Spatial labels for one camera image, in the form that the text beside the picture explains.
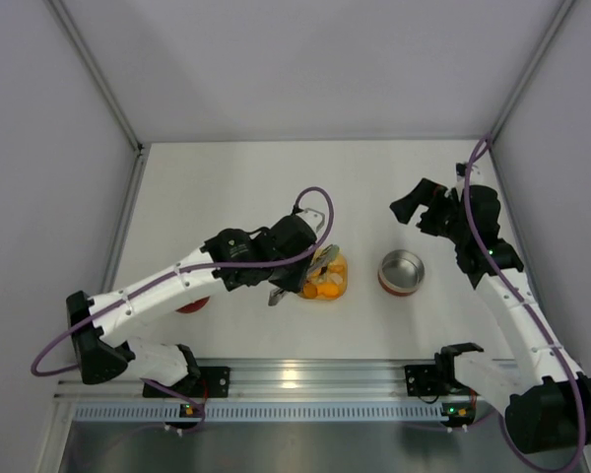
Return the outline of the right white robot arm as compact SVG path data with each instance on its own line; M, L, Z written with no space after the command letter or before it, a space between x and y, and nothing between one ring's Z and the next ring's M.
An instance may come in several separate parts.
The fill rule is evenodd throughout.
M503 370L480 345L466 342L435 353L435 381L445 392L480 394L522 453L589 445L591 377L558 341L531 293L522 260L500 236L497 191L474 182L464 164L456 172L455 186L424 178L390 209L399 223L408 224L424 207L418 229L453 243L456 263L494 317L518 374Z

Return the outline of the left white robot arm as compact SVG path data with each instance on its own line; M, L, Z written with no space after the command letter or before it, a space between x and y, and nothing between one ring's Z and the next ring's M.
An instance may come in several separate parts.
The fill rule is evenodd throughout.
M324 221L322 213L304 209L271 228L225 229L138 283L97 296L78 292L68 297L71 341L83 384L127 374L145 380L147 396L158 386L167 395L192 395L201 372L191 350L183 344L148 342L139 330L217 293L262 282L299 292Z

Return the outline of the metal tongs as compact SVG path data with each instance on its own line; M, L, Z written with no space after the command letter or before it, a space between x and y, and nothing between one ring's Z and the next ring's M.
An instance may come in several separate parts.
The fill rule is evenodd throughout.
M299 295L308 279L313 276L316 272L322 273L324 268L328 266L337 258L340 253L340 246L337 244L329 244L322 250L317 250L309 262L306 270L303 273L298 285L295 287L295 291L287 291L286 289L278 288L270 292L268 299L268 306L276 306L286 294L297 294Z

